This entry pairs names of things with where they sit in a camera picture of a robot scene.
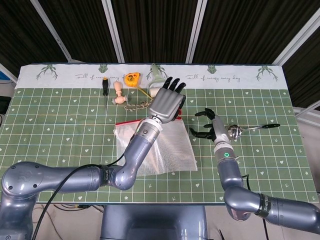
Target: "grid pattern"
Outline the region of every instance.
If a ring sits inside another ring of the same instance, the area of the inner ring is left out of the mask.
[[[294,116],[288,90],[187,89],[182,118],[186,129],[207,131],[206,117],[194,114],[213,109],[224,123],[281,127],[246,131],[233,141],[243,175],[252,191],[273,197],[317,202],[317,194]],[[130,104],[147,97],[137,89],[123,89]],[[126,111],[113,105],[110,90],[105,115],[101,89],[19,88],[0,129],[0,176],[14,163],[33,161],[51,167],[109,164],[116,160],[115,123],[144,118],[147,109]],[[138,177],[133,188],[120,191],[104,186],[95,192],[58,194],[64,203],[200,203],[224,202],[212,141],[190,142],[198,171],[170,172]],[[51,191],[41,192],[46,202]]]

